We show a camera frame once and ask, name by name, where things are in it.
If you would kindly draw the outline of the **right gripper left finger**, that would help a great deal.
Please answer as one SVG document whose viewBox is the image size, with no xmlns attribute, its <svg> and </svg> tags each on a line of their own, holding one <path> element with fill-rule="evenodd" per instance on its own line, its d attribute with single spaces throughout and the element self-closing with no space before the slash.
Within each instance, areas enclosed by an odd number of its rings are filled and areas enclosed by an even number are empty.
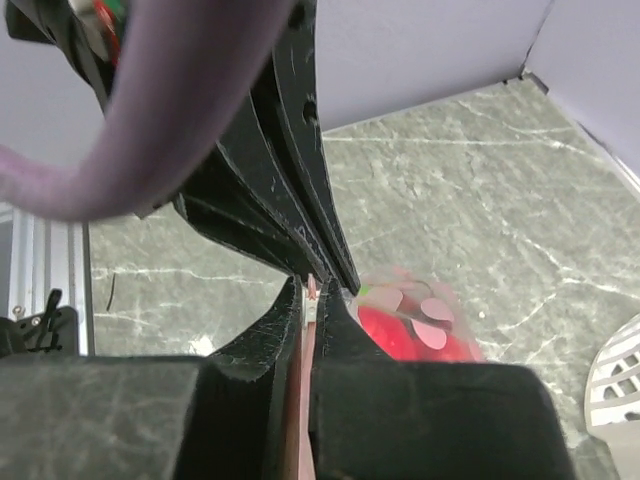
<svg viewBox="0 0 640 480">
<path fill-rule="evenodd" d="M 298 278 L 207 357 L 82 357 L 58 300 L 1 322 L 3 478 L 299 477 Z"/>
</svg>

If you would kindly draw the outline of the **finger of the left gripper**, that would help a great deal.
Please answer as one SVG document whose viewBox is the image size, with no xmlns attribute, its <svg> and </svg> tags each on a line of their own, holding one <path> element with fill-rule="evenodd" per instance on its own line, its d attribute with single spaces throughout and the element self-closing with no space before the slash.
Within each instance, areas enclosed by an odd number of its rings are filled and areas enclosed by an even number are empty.
<svg viewBox="0 0 640 480">
<path fill-rule="evenodd" d="M 198 234 L 288 275 L 320 276 L 320 265 L 252 196 L 216 148 L 172 200 L 177 213 Z"/>
<path fill-rule="evenodd" d="M 355 294 L 360 281 L 336 213 L 319 124 L 316 10 L 315 1 L 293 3 L 252 99 L 265 116 L 296 204 L 312 225 L 314 252 L 325 262 L 327 274 Z"/>
</svg>

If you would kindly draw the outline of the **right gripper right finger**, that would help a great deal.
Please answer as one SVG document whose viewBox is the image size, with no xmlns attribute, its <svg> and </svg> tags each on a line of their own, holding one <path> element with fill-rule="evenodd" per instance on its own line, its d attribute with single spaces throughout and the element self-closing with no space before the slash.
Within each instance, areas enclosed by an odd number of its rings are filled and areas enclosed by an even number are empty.
<svg viewBox="0 0 640 480">
<path fill-rule="evenodd" d="M 497 363 L 398 362 L 320 297 L 310 400 L 320 479 L 571 479 L 553 402 L 535 373 Z"/>
</svg>

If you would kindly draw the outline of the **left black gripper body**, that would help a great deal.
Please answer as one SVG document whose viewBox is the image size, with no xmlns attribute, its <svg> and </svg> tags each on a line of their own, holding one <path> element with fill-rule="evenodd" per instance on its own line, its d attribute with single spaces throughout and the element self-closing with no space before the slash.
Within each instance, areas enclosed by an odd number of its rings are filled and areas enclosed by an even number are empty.
<svg viewBox="0 0 640 480">
<path fill-rule="evenodd" d="M 93 89 L 100 108 L 111 95 L 130 3 L 124 0 L 6 1 L 4 17 L 15 40 L 56 46 Z"/>
</svg>

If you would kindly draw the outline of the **red fake fruit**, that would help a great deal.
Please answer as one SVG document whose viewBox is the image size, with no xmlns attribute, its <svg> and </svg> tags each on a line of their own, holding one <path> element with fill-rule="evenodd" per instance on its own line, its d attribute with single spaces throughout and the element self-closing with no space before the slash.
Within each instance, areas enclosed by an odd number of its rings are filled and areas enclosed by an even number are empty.
<svg viewBox="0 0 640 480">
<path fill-rule="evenodd" d="M 391 358 L 398 361 L 484 362 L 477 346 L 443 329 L 417 320 L 404 321 L 397 315 L 361 305 L 360 325 Z"/>
</svg>

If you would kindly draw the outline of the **clear zip top bag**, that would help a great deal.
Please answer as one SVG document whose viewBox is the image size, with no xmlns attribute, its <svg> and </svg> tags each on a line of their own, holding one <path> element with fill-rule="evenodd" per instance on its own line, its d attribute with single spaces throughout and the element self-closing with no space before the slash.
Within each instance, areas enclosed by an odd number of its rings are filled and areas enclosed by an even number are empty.
<svg viewBox="0 0 640 480">
<path fill-rule="evenodd" d="M 320 287 L 309 275 L 301 331 L 289 367 L 283 479 L 316 477 L 308 425 L 319 294 Z M 455 294 L 441 283 L 425 283 L 399 269 L 384 280 L 364 285 L 346 301 L 346 307 L 352 322 L 394 360 L 485 360 L 459 313 Z"/>
</svg>

